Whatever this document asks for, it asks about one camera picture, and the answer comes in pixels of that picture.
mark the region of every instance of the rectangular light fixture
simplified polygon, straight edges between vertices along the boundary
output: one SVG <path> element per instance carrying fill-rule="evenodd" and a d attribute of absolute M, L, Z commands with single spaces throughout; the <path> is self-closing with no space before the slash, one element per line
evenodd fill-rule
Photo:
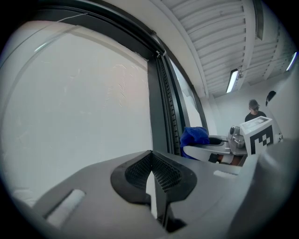
<path fill-rule="evenodd" d="M 290 64 L 289 64 L 288 68 L 286 68 L 285 71 L 288 71 L 288 70 L 291 68 L 291 66 L 293 65 L 293 63 L 294 63 L 294 61 L 295 61 L 296 55 L 297 55 L 297 52 L 295 52 L 295 53 L 293 54 L 292 60 L 291 60 L 291 62 L 290 62 Z"/>
<path fill-rule="evenodd" d="M 237 77 L 239 75 L 239 70 L 234 69 L 230 72 L 230 80 L 228 83 L 228 87 L 226 89 L 226 93 L 230 93 L 235 85 L 235 81 L 237 80 Z"/>

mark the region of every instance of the white box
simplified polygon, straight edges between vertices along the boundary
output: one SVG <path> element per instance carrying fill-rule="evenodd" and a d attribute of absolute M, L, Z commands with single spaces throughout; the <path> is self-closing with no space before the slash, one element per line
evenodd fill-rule
<path fill-rule="evenodd" d="M 240 134 L 244 136 L 248 156 L 260 154 L 273 144 L 272 123 L 272 119 L 260 116 L 240 124 Z"/>

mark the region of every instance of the cap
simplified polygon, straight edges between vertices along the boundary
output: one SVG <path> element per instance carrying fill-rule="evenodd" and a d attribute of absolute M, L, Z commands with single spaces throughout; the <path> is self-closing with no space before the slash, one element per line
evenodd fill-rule
<path fill-rule="evenodd" d="M 251 99 L 249 101 L 249 107 L 252 109 L 256 109 L 257 107 L 259 107 L 260 105 L 258 104 L 258 102 L 255 99 Z"/>

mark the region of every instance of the blue cloth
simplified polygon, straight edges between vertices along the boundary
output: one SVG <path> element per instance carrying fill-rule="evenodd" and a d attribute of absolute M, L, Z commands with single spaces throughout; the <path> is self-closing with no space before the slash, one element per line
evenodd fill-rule
<path fill-rule="evenodd" d="M 185 127 L 184 132 L 181 136 L 181 151 L 185 158 L 194 159 L 189 155 L 185 154 L 183 147 L 192 144 L 209 144 L 209 135 L 203 127 Z"/>

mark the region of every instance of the man wearing cap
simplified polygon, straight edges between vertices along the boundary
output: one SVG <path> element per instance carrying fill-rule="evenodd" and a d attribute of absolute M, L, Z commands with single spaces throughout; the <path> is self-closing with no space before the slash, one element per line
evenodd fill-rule
<path fill-rule="evenodd" d="M 260 105 L 257 103 L 257 101 L 255 99 L 252 99 L 249 101 L 249 110 L 250 113 L 245 117 L 245 122 L 249 121 L 249 120 L 253 120 L 259 116 L 264 116 L 266 117 L 264 112 L 259 111 Z"/>

